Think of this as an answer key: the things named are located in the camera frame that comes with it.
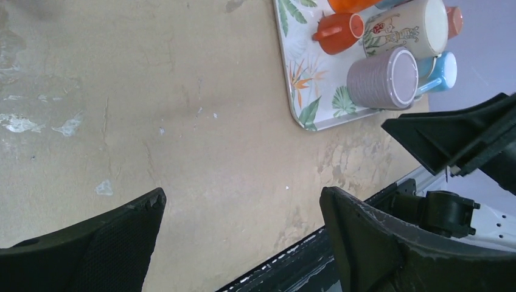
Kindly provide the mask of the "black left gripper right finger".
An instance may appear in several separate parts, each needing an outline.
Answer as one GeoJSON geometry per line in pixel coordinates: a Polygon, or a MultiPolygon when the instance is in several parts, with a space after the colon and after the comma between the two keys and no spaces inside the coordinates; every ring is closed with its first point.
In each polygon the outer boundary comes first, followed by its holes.
{"type": "Polygon", "coordinates": [[[319,199],[343,291],[514,291],[515,254],[445,238],[338,187],[319,199]]]}

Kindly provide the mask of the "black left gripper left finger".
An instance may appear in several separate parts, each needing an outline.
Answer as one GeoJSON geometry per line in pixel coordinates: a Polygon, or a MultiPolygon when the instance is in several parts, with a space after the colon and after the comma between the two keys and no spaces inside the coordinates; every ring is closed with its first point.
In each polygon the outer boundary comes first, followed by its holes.
{"type": "Polygon", "coordinates": [[[1,291],[141,291],[167,198],[120,207],[1,249],[1,291]]]}

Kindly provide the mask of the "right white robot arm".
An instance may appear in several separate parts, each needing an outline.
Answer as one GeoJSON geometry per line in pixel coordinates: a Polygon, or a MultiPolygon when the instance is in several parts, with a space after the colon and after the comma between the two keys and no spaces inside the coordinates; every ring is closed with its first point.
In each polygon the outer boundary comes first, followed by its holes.
{"type": "MultiPolygon", "coordinates": [[[[402,114],[382,128],[428,172],[484,172],[515,192],[515,96],[505,93],[456,111],[402,114]]],[[[399,190],[385,212],[447,238],[515,249],[515,217],[446,190],[399,190]]]]}

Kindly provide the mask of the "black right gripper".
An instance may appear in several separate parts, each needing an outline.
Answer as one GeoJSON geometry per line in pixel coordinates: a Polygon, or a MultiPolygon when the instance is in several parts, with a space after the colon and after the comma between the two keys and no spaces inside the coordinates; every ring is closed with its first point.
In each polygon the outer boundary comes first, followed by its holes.
{"type": "Polygon", "coordinates": [[[482,171],[515,194],[515,95],[499,93],[469,108],[402,114],[382,128],[432,174],[482,171]]]}

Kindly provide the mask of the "dark orange terracotta mug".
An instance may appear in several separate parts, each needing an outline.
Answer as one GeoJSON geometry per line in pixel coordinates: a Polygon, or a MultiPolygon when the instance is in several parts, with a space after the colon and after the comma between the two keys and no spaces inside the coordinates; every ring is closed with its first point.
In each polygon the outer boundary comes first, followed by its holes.
{"type": "Polygon", "coordinates": [[[312,40],[328,55],[336,55],[352,47],[364,34],[362,17],[356,13],[335,13],[323,16],[312,40]]]}

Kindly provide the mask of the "lilac ribbed mug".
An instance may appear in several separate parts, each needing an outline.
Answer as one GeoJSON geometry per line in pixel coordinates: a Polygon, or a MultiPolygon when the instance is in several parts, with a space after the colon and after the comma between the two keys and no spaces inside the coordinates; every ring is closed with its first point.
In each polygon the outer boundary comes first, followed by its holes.
{"type": "Polygon", "coordinates": [[[414,102],[418,82],[416,60],[405,47],[358,60],[347,73],[351,101],[365,108],[409,108],[414,102]]]}

